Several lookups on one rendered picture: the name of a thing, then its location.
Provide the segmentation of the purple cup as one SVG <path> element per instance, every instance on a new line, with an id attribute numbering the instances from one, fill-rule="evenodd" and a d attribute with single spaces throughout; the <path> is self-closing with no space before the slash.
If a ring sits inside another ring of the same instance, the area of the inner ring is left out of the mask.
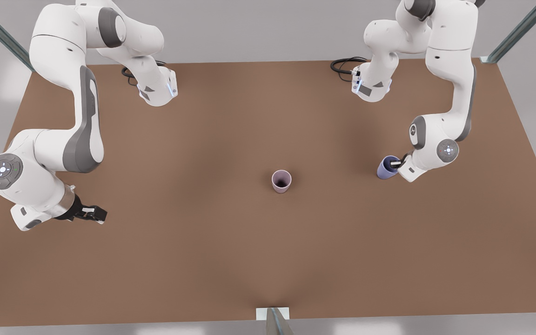
<path id="1" fill-rule="evenodd" d="M 398 173 L 398 169 L 390 169 L 390 157 L 391 155 L 387 155 L 383 158 L 381 163 L 379 163 L 377 176 L 381 180 L 387 180 L 388 178 L 391 178 Z"/>

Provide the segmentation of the pink cup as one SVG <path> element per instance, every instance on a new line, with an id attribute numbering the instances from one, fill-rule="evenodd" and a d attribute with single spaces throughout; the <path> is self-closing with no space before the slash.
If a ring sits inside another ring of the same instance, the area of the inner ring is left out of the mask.
<path id="1" fill-rule="evenodd" d="M 274 190 L 279 193 L 285 193 L 292 182 L 292 176 L 287 170 L 277 170 L 272 174 L 272 186 Z"/>

